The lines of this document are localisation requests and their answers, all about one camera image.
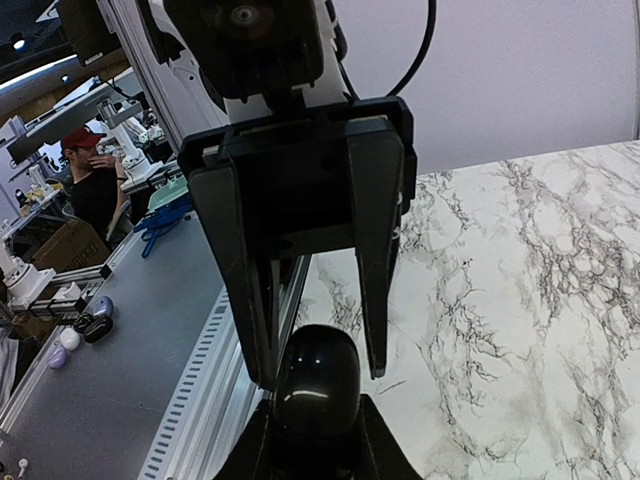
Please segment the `black round charging case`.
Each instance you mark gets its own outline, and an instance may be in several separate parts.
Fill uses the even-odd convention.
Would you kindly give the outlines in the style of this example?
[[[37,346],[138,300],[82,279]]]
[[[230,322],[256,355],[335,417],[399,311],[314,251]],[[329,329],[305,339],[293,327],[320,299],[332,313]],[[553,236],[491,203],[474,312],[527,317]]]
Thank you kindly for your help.
[[[277,378],[276,424],[295,437],[340,437],[354,427],[359,402],[360,362],[349,335],[327,325],[296,330]]]

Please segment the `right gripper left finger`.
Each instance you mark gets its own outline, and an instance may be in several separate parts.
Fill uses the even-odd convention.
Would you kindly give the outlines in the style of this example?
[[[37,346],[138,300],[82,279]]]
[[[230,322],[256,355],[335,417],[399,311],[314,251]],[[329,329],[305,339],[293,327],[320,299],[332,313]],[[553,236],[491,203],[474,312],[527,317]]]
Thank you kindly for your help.
[[[270,464],[271,401],[262,400],[251,415],[229,457],[215,480],[271,479]]]

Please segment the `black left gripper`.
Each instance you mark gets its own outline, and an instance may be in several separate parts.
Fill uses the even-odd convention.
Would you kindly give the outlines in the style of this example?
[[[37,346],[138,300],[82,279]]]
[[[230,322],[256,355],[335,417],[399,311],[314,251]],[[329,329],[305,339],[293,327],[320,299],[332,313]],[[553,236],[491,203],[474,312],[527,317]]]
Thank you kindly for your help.
[[[314,107],[187,137],[178,156],[251,380],[276,384],[279,258],[355,246],[370,376],[387,365],[394,229],[415,196],[400,97]]]

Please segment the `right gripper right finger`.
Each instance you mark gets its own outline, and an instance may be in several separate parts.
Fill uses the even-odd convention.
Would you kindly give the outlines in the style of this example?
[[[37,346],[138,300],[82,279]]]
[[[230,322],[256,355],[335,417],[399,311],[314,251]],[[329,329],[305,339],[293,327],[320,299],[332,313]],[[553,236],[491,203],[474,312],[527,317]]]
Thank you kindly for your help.
[[[421,479],[366,394],[360,397],[358,441],[358,479]]]

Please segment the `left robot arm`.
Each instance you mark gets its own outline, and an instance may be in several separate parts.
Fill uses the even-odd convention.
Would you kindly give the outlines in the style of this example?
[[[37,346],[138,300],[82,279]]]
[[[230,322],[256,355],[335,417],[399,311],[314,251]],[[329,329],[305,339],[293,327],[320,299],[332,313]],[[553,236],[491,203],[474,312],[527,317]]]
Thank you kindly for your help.
[[[249,376],[276,383],[282,262],[353,249],[369,371],[415,195],[414,121],[361,99],[330,1],[114,1],[109,21],[177,151]]]

